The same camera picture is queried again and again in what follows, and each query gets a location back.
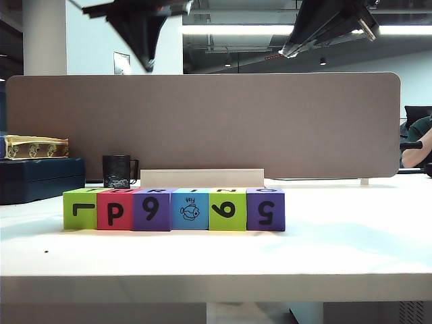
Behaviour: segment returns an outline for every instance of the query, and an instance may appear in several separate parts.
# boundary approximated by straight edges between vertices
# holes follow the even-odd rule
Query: desk divider
[[[391,177],[392,73],[16,76],[10,134],[69,138],[88,179],[102,155],[143,169],[264,169],[266,178]]]

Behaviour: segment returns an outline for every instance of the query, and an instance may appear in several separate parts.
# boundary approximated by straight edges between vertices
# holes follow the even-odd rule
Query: dark blue box
[[[1,160],[0,205],[29,203],[85,187],[81,158]]]

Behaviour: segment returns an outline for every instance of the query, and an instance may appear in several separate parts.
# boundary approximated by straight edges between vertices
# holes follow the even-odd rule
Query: toy block
[[[285,231],[285,194],[282,189],[246,191],[248,231]]]
[[[63,193],[63,228],[97,229],[97,194],[108,188],[81,188]]]
[[[171,193],[175,188],[147,188],[133,193],[135,231],[171,231]]]
[[[209,194],[209,230],[246,230],[246,189],[213,188]]]
[[[210,189],[180,188],[171,195],[173,230],[209,228]]]
[[[140,189],[110,189],[97,194],[97,229],[131,230],[132,194]]]

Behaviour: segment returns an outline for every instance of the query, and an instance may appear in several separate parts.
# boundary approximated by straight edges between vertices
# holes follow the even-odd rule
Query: mug handle
[[[135,162],[134,165],[134,177],[133,180],[131,180],[130,184],[135,184],[136,180],[138,180],[138,169],[139,169],[139,165],[140,165],[140,161],[137,159],[130,159],[131,162]]]

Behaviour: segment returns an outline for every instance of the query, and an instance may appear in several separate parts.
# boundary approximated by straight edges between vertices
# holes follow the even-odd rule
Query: fish icon
[[[200,215],[200,210],[195,204],[189,204],[184,208],[180,208],[180,214],[183,214],[183,218],[186,221],[193,221]]]

